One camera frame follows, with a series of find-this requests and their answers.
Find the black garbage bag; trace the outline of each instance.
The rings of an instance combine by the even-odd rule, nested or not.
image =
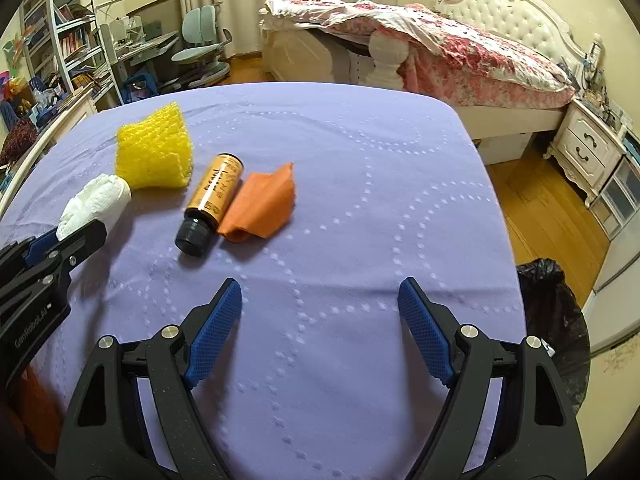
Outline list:
[[[544,339],[556,351],[552,361],[578,413],[589,383],[587,323],[558,262],[539,258],[517,270],[527,333]]]

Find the orange cloth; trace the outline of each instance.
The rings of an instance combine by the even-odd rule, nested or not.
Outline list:
[[[273,174],[251,173],[222,219],[218,232],[230,242],[268,238],[289,221],[296,200],[293,163]]]
[[[16,431],[28,432],[34,444],[41,450],[49,454],[55,453],[62,431],[62,418],[58,414],[55,403],[30,366],[27,366],[16,386],[15,393],[10,399],[10,406],[24,425],[20,428],[10,413]]]

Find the white paper towel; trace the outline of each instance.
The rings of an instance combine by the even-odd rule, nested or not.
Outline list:
[[[62,240],[95,219],[100,220],[109,233],[130,200],[131,191],[124,179],[100,174],[66,204],[56,237]]]

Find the yellow sponge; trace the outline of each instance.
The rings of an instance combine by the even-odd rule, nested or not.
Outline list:
[[[193,145],[178,103],[118,130],[116,175],[131,189],[185,187],[193,169]]]

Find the tufted headboard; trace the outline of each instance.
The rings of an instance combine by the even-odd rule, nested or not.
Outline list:
[[[436,10],[517,41],[554,63],[564,59],[580,81],[585,53],[572,39],[569,25],[542,0],[436,0]],[[599,34],[594,42],[602,46]]]

